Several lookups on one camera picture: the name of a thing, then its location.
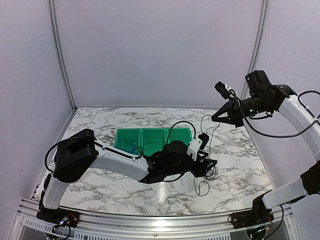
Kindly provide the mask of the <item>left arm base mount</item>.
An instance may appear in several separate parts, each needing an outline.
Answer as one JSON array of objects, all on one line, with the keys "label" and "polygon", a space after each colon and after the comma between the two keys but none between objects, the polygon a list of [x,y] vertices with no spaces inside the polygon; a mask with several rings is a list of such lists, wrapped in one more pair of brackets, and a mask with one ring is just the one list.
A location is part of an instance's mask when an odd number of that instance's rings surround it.
[{"label": "left arm base mount", "polygon": [[36,217],[40,220],[58,225],[64,218],[68,218],[66,223],[71,228],[76,228],[78,225],[80,213],[78,211],[57,208],[57,209],[49,209],[49,208],[42,208],[39,209]]}]

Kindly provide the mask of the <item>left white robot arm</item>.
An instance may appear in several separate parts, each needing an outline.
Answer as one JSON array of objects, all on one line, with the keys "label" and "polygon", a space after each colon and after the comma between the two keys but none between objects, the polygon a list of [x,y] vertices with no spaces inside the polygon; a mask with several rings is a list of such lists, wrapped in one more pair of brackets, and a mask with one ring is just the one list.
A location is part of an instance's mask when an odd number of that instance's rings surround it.
[{"label": "left white robot arm", "polygon": [[69,184],[77,182],[89,169],[102,169],[130,177],[143,184],[166,182],[176,175],[181,178],[191,173],[195,178],[205,177],[217,160],[209,158],[203,150],[207,135],[195,137],[189,144],[180,140],[165,143],[160,151],[145,155],[141,148],[137,154],[110,147],[95,138],[94,131],[86,128],[77,134],[51,146],[54,169],[49,170],[39,202],[39,212],[58,223],[63,219],[60,202]]}]

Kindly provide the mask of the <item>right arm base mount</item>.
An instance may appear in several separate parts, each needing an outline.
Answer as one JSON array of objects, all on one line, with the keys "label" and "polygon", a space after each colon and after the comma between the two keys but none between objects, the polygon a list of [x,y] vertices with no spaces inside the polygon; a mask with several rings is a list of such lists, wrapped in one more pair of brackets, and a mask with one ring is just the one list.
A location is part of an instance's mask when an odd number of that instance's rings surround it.
[{"label": "right arm base mount", "polygon": [[234,229],[248,228],[255,225],[270,223],[274,220],[272,210],[264,212],[255,212],[251,210],[244,210],[233,212],[227,218],[227,221],[233,225]]}]

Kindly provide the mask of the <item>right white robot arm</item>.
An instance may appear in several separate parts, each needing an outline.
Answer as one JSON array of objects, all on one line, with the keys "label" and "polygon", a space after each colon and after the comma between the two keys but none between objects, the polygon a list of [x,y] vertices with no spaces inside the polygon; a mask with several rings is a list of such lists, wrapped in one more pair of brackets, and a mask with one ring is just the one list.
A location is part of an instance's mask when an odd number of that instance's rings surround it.
[{"label": "right white robot arm", "polygon": [[[245,76],[249,88],[249,98],[240,99],[228,84],[218,82],[215,89],[227,101],[212,117],[217,123],[233,125],[236,128],[248,125],[256,134],[273,139],[302,137],[317,161],[297,179],[270,190],[252,201],[249,211],[230,215],[230,222],[236,227],[258,224],[272,217],[272,209],[284,204],[296,203],[306,196],[320,192],[320,117],[314,116],[291,87],[286,84],[270,83],[264,70],[255,70]],[[273,135],[253,127],[250,119],[265,113],[271,117],[278,112],[296,130],[294,134]]]}]

